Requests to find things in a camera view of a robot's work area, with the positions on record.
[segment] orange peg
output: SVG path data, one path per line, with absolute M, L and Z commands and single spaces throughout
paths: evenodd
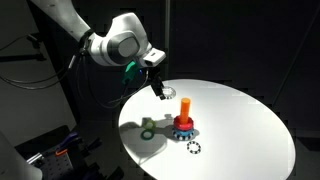
M 189 98 L 181 99 L 180 124 L 188 123 L 190 103 L 191 100 Z

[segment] round white table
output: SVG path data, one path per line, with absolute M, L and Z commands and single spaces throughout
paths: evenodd
M 175 89 L 171 100 L 160 100 L 145 87 L 124 105 L 119 130 L 132 159 L 158 180 L 284 180 L 295 163 L 295 147 L 282 121 L 261 102 L 236 89 L 200 80 L 164 81 Z M 191 99 L 195 136 L 189 141 L 172 135 L 181 99 Z M 145 119 L 156 121 L 155 135 L 142 140 Z M 195 141 L 199 154 L 187 150 Z

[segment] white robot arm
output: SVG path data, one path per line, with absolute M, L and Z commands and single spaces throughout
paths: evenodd
M 147 34 L 134 13 L 113 19 L 105 37 L 95 33 L 85 37 L 90 27 L 75 11 L 71 0 L 31 0 L 78 42 L 88 41 L 87 51 L 102 66 L 124 66 L 134 60 L 141 67 L 155 67 L 165 53 L 148 42 Z

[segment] green object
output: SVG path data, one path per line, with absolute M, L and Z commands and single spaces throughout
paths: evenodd
M 150 133 L 151 136 L 150 137 L 145 137 L 145 133 Z M 142 131 L 141 135 L 140 135 L 141 139 L 145 140 L 145 141 L 148 141 L 150 139 L 152 139 L 154 137 L 154 131 L 151 130 L 151 129 L 146 129 L 144 131 Z
M 148 120 L 144 123 L 144 125 L 143 125 L 143 128 L 144 128 L 144 129 L 149 129 L 149 130 L 155 130 L 156 127 L 157 127 L 157 124 L 156 124 L 156 122 L 153 121 L 152 119 L 148 119 Z
M 126 72 L 122 79 L 122 84 L 127 84 L 131 82 L 138 71 L 139 68 L 137 64 L 134 61 L 131 61 L 131 63 L 127 65 Z

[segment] red ring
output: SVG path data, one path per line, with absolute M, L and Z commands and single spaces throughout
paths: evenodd
M 175 128 L 181 130 L 181 131 L 188 131 L 193 128 L 193 120 L 189 117 L 187 124 L 180 124 L 179 122 L 180 116 L 177 116 L 174 118 L 173 125 Z

